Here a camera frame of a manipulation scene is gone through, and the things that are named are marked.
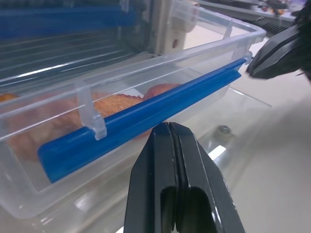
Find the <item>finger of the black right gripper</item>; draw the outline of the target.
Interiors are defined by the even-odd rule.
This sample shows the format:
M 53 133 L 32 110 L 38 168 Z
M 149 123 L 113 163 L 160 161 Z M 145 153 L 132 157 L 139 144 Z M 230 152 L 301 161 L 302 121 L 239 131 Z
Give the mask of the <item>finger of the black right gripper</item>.
M 272 36 L 257 52 L 246 72 L 256 79 L 271 79 L 304 66 L 304 25 L 293 25 Z

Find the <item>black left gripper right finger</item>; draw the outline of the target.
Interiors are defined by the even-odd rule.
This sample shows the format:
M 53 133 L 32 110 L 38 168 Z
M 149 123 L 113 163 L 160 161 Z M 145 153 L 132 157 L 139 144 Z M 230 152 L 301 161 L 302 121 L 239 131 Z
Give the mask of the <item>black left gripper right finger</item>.
M 179 233 L 242 233 L 244 227 L 217 165 L 192 131 L 170 123 L 179 175 Z

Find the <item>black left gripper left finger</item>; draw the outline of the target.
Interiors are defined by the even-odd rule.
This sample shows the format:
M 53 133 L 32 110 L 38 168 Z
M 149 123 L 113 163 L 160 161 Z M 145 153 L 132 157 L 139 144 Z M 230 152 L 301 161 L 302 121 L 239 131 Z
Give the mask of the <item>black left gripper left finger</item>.
M 170 233 L 176 221 L 175 148 L 168 123 L 154 127 L 131 170 L 125 233 Z

